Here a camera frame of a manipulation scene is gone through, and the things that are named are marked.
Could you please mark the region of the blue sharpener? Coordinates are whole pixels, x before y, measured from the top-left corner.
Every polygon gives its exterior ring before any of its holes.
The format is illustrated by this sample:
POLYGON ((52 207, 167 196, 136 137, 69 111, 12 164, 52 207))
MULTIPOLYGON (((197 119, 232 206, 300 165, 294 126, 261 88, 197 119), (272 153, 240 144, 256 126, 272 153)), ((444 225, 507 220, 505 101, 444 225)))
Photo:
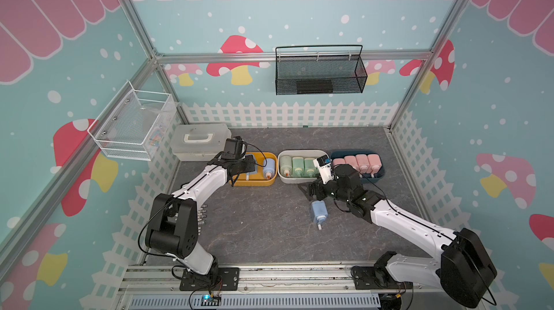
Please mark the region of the blue sharpener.
POLYGON ((263 175, 266 180, 274 178, 276 173, 276 161, 273 158, 267 158, 263 167, 263 175))
POLYGON ((256 171, 248 172, 248 173, 245 175, 245 180, 246 180, 246 181, 254 180, 257 174, 258 174, 258 173, 257 173, 256 171))
POLYGON ((324 201, 316 200, 311 202, 310 210, 312 214, 312 221, 321 231, 322 225, 326 222, 328 218, 327 207, 324 201))

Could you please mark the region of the teal storage box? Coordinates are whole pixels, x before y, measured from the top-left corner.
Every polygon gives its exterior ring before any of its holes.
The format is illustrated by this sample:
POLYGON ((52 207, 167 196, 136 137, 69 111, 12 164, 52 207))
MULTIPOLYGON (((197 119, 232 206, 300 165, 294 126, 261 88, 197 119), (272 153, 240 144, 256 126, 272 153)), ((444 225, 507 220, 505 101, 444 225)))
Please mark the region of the teal storage box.
MULTIPOLYGON (((355 156, 358 154, 366 154, 366 155, 375 154, 379 156, 377 152, 369 149, 346 149, 346 150, 333 151, 330 154, 330 158, 333 160, 335 158, 345 158, 346 156, 355 156)), ((380 170, 375 176, 372 177, 368 175, 368 176, 362 177, 361 181, 363 184, 369 184, 369 183, 376 184, 379 180, 385 177, 385 174, 386 174, 386 169, 384 166, 381 166, 380 170)))

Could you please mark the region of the white storage box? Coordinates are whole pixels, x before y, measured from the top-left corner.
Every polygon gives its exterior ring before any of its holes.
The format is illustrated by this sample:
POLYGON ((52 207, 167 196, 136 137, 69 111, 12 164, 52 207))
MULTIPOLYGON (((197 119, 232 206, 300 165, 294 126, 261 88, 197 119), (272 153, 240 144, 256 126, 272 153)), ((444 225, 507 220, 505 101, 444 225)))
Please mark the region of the white storage box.
POLYGON ((281 172, 280 172, 280 165, 279 165, 279 159, 281 156, 290 156, 291 158, 295 157, 295 156, 301 156, 303 158, 307 158, 307 157, 311 157, 311 158, 319 158, 321 156, 327 156, 329 158, 329 155, 327 155, 326 152, 324 151, 321 151, 321 150, 308 150, 308 149, 302 149, 302 150, 285 150, 285 151, 281 151, 281 153, 278 155, 277 157, 277 164, 278 164, 278 171, 277 171, 277 174, 280 176, 281 178, 281 181, 285 184, 301 184, 301 183, 308 183, 308 182, 313 182, 316 180, 317 178, 317 175, 318 173, 316 173, 316 177, 314 178, 306 178, 306 177, 302 177, 302 178, 295 178, 291 175, 291 177, 283 177, 281 176, 281 172))

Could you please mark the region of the pink sharpener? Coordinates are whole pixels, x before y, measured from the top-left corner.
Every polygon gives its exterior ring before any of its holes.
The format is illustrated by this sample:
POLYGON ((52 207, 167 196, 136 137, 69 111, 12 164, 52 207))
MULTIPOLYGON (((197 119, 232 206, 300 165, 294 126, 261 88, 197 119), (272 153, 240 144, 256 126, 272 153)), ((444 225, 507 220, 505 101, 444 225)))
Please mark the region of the pink sharpener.
POLYGON ((358 170, 361 174, 366 174, 370 170, 370 163, 368 155, 366 154, 357 154, 356 163, 358 164, 358 170))
POLYGON ((375 178, 382 168, 382 160, 378 154, 368 154, 367 158, 369 162, 368 173, 372 178, 375 178))
POLYGON ((344 158, 335 158, 333 159, 332 164, 333 164, 333 167, 337 167, 339 165, 346 164, 346 161, 344 158))
POLYGON ((344 161, 346 164, 352 166, 356 171, 359 171, 359 164, 355 156, 345 156, 344 161))

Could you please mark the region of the black tool rack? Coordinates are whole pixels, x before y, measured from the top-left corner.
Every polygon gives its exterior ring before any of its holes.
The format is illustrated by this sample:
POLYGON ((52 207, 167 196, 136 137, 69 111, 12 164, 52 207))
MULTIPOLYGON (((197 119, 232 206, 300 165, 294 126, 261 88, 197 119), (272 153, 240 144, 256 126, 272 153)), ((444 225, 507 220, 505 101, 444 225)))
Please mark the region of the black tool rack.
POLYGON ((198 214, 197 218, 198 218, 199 225, 203 225, 207 217, 207 208, 205 206, 201 206, 197 214, 198 214))

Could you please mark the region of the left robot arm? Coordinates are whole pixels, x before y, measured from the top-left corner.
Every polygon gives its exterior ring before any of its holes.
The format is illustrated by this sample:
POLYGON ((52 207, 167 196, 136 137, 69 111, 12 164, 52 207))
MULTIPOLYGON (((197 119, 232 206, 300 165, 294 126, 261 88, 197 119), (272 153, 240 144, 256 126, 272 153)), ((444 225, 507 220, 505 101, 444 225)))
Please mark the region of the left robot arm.
POLYGON ((194 276, 213 278, 218 264, 198 243, 199 210, 216 190, 254 170, 257 163, 247 149, 241 137, 228 138, 224 150, 199 175, 179 190, 155 197, 149 221, 140 233, 146 247, 157 256, 175 258, 194 276))

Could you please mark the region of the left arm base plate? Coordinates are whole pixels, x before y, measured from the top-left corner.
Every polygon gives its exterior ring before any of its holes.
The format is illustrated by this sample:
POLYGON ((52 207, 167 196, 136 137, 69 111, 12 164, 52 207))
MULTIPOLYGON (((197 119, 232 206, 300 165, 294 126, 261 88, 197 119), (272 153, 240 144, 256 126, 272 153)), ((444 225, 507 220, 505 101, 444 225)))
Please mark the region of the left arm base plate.
POLYGON ((184 270, 180 276, 181 291, 236 291, 238 289, 239 268, 216 268, 207 275, 184 270))

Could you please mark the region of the pink sharpener bottom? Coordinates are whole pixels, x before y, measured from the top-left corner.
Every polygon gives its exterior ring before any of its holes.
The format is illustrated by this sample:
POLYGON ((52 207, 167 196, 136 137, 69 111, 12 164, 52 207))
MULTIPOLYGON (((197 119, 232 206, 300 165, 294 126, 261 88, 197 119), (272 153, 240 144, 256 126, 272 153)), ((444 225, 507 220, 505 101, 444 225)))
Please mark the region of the pink sharpener bottom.
POLYGON ((359 164, 355 156, 345 156, 344 161, 346 164, 352 166, 356 171, 359 171, 359 164))

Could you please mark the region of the pale green sharpener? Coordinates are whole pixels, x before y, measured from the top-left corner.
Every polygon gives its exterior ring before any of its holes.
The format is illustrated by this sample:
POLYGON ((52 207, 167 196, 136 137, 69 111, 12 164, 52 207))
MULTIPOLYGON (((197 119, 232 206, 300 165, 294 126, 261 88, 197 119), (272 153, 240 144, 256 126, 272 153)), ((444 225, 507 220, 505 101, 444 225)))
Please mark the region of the pale green sharpener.
POLYGON ((281 156, 279 159, 280 172, 283 177, 291 177, 292 175, 292 158, 290 156, 281 156))

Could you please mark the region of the aluminium rail frame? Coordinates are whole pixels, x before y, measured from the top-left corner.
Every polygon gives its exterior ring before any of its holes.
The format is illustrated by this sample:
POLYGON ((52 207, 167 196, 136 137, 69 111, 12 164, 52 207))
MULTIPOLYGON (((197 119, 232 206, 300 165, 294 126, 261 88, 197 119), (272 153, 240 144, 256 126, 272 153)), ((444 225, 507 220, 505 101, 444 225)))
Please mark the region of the aluminium rail frame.
POLYGON ((181 291, 169 266, 128 269, 111 309, 461 309, 445 292, 414 284, 411 290, 356 290, 356 262, 244 264, 236 291, 181 291), (222 297, 202 307, 202 296, 222 297))

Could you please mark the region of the translucent lidded case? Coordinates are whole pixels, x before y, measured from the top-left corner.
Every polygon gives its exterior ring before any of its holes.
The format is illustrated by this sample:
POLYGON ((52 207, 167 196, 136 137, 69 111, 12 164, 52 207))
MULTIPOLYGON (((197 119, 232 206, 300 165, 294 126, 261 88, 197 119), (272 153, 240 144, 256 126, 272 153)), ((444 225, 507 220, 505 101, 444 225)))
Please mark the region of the translucent lidded case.
POLYGON ((230 129, 222 123, 179 125, 170 148, 180 161, 210 161, 224 150, 226 140, 231 137, 230 129))

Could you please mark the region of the yellow storage box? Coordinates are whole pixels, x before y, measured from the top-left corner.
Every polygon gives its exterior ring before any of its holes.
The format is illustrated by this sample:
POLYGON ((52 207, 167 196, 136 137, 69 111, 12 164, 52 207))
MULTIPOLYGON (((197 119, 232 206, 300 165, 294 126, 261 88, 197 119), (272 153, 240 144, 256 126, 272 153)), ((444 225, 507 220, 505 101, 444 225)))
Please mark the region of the yellow storage box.
POLYGON ((255 159, 255 170, 258 174, 256 175, 254 180, 246 181, 245 180, 245 174, 241 174, 238 177, 238 180, 235 183, 235 187, 268 187, 271 186, 275 180, 278 177, 277 174, 277 157, 269 152, 247 152, 246 155, 252 155, 255 159), (265 164, 265 160, 267 158, 273 158, 276 161, 276 173, 274 178, 271 180, 266 180, 263 175, 263 167, 265 164))

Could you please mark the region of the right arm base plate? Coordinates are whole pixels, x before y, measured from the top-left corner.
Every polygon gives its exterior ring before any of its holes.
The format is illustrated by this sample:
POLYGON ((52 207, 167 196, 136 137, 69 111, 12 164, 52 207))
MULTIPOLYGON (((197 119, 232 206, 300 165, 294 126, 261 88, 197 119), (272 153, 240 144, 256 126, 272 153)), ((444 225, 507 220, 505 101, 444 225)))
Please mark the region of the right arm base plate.
POLYGON ((395 281, 385 268, 353 266, 351 269, 356 290, 393 290, 404 293, 413 288, 412 283, 395 281))

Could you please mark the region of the green sharpener bottom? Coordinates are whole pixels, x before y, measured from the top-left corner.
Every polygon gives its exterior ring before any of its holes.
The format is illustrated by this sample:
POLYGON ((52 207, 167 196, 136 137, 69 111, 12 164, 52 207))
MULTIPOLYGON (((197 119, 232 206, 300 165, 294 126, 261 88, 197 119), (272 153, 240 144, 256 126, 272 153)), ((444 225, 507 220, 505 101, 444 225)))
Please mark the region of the green sharpener bottom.
POLYGON ((304 158, 304 174, 303 177, 314 178, 316 177, 317 167, 314 164, 314 158, 307 157, 304 158))

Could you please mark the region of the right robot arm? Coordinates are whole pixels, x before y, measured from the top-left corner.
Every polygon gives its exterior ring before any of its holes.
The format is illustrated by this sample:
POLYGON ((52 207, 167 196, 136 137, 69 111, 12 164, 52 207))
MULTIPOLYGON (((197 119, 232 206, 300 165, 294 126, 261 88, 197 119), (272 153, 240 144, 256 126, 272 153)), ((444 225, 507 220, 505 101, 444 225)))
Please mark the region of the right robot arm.
POLYGON ((349 164, 334 166, 322 157, 313 161, 315 181, 309 199, 327 197, 346 204, 347 212, 387 229, 418 246, 426 258, 387 252, 374 267, 394 282, 418 283, 443 290, 452 300, 475 309, 498 275, 477 233, 444 228, 403 210, 383 193, 364 188, 361 174, 349 164))

